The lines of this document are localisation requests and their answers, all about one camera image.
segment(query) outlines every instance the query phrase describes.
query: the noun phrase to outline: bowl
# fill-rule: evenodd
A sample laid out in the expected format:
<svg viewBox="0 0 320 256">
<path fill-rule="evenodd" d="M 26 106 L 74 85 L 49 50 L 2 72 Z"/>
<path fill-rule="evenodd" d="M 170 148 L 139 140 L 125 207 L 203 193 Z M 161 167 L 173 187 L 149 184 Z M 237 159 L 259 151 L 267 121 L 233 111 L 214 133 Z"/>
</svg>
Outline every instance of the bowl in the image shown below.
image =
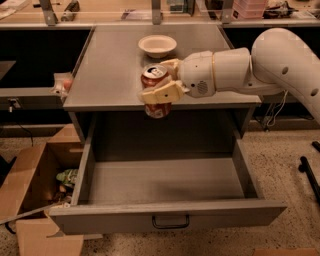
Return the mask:
<svg viewBox="0 0 320 256">
<path fill-rule="evenodd" d="M 169 36 L 152 35 L 142 38 L 138 45 L 151 58 L 160 59 L 176 48 L 177 42 Z"/>
</svg>

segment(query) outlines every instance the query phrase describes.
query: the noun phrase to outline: soda can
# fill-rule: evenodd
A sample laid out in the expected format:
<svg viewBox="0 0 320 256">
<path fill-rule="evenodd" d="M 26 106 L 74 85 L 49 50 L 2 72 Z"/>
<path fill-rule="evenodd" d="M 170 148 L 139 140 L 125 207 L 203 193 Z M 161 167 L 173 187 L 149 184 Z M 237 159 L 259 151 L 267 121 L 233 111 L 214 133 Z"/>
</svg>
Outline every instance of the soda can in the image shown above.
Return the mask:
<svg viewBox="0 0 320 256">
<path fill-rule="evenodd" d="M 161 64 L 149 64 L 144 67 L 141 82 L 144 88 L 156 86 L 165 77 L 169 76 L 168 70 Z M 152 118 L 163 118 L 170 113 L 171 103 L 146 104 L 145 111 Z"/>
</svg>

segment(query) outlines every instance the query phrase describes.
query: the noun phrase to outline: floor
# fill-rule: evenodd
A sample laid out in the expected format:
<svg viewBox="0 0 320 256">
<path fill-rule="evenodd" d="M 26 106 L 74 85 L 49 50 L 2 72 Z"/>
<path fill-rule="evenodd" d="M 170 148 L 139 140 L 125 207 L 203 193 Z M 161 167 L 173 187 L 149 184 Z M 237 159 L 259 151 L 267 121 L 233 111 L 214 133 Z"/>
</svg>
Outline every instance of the floor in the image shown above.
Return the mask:
<svg viewBox="0 0 320 256">
<path fill-rule="evenodd" d="M 35 137 L 34 144 L 46 137 Z M 85 241 L 82 255 L 218 255 L 251 256 L 255 248 L 316 248 L 320 253 L 320 207 L 307 176 L 298 171 L 306 156 L 320 181 L 320 153 L 311 142 L 320 140 L 317 125 L 265 132 L 250 123 L 243 142 L 256 179 L 267 199 L 283 200 L 288 208 L 267 227 L 208 229 L 164 233 L 112 234 Z M 9 161 L 30 138 L 0 138 L 0 154 Z M 0 255 L 19 255 L 16 236 L 0 226 Z"/>
</svg>

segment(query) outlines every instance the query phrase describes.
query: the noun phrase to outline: open drawer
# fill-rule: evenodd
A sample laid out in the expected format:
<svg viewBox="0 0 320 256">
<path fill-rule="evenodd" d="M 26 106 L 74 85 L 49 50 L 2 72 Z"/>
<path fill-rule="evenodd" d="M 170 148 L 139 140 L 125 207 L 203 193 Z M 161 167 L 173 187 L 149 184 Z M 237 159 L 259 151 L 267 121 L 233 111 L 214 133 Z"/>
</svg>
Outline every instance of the open drawer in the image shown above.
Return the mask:
<svg viewBox="0 0 320 256">
<path fill-rule="evenodd" d="M 268 225 L 284 209 L 263 198 L 229 110 L 96 113 L 65 234 Z"/>
</svg>

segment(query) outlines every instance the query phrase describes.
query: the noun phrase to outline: white robotic arm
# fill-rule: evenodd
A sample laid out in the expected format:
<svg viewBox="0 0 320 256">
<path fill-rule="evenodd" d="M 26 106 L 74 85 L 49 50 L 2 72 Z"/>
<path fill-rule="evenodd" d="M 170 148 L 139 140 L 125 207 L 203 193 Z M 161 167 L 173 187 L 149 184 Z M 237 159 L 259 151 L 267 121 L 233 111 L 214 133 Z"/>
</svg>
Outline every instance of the white robotic arm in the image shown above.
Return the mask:
<svg viewBox="0 0 320 256">
<path fill-rule="evenodd" d="M 251 55 L 246 48 L 212 53 L 194 53 L 186 59 L 162 63 L 177 72 L 175 90 L 170 102 L 179 100 L 184 92 L 191 97 L 208 97 L 219 91 L 235 91 L 251 95 L 272 95 L 289 91 L 320 123 L 320 61 L 294 33 L 282 28 L 266 30 L 255 40 Z M 155 94 L 168 96 L 166 86 Z M 167 103 L 144 100 L 146 104 Z"/>
</svg>

